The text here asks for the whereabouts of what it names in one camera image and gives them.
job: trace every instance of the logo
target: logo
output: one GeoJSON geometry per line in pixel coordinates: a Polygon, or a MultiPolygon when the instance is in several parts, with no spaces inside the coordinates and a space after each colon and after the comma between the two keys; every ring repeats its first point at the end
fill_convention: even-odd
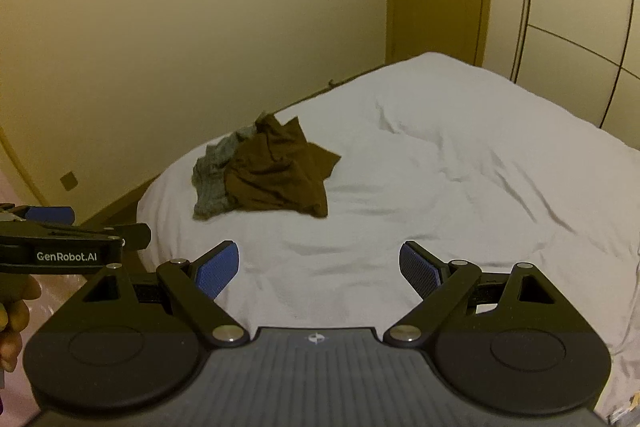
{"type": "Polygon", "coordinates": [[[324,342],[325,338],[326,337],[322,333],[318,333],[317,331],[316,333],[311,333],[311,335],[308,336],[309,342],[316,344],[316,346],[321,342],[324,342]]]}
{"type": "Polygon", "coordinates": [[[36,254],[36,258],[38,261],[46,261],[48,263],[90,263],[91,261],[95,262],[98,260],[98,254],[95,252],[89,253],[44,253],[38,252],[36,254]]]}

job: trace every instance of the clothing pile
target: clothing pile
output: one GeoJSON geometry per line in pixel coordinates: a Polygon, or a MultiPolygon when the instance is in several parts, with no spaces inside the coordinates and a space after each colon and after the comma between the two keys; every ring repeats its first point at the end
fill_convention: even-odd
{"type": "Polygon", "coordinates": [[[298,117],[282,125],[272,114],[230,134],[193,168],[195,219],[230,210],[296,210],[326,217],[324,180],[340,156],[306,141],[298,117]]]}

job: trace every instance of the wrinkled sheet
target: wrinkled sheet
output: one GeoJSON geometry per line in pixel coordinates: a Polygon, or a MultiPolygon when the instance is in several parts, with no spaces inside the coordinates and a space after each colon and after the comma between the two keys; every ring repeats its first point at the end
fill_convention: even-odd
{"type": "Polygon", "coordinates": [[[276,115],[342,156],[329,216],[239,212],[192,219],[191,171],[206,144],[148,189],[147,269],[225,239],[241,266],[216,299],[260,326],[369,327],[420,301],[399,272],[413,239],[486,271],[536,264],[600,334],[613,369],[596,411],[640,390],[640,152],[489,71],[425,54],[276,115]]]}

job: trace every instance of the gray cloth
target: gray cloth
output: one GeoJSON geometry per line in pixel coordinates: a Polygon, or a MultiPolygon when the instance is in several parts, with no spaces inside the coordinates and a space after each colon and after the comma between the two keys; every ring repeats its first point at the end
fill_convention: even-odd
{"type": "Polygon", "coordinates": [[[198,194],[193,209],[194,219],[209,219],[238,207],[238,203],[226,193],[225,167],[238,146],[254,135],[255,125],[252,125],[231,133],[215,145],[207,145],[207,151],[202,158],[198,158],[191,177],[198,194]]]}

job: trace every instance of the finger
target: finger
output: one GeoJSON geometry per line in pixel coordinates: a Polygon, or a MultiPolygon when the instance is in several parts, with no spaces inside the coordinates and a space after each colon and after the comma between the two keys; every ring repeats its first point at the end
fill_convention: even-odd
{"type": "Polygon", "coordinates": [[[4,330],[9,324],[9,315],[6,313],[4,304],[0,303],[0,331],[4,330]]]}
{"type": "Polygon", "coordinates": [[[15,370],[20,350],[22,350],[20,333],[15,331],[0,333],[0,366],[5,371],[12,373],[15,370]]]}
{"type": "Polygon", "coordinates": [[[29,307],[24,301],[7,304],[6,311],[9,315],[9,327],[12,331],[22,331],[29,324],[29,307]]]}
{"type": "Polygon", "coordinates": [[[40,287],[40,283],[38,283],[38,281],[36,281],[35,278],[30,275],[27,279],[27,284],[22,292],[22,299],[31,301],[33,299],[39,299],[41,295],[42,288],[40,287]]]}

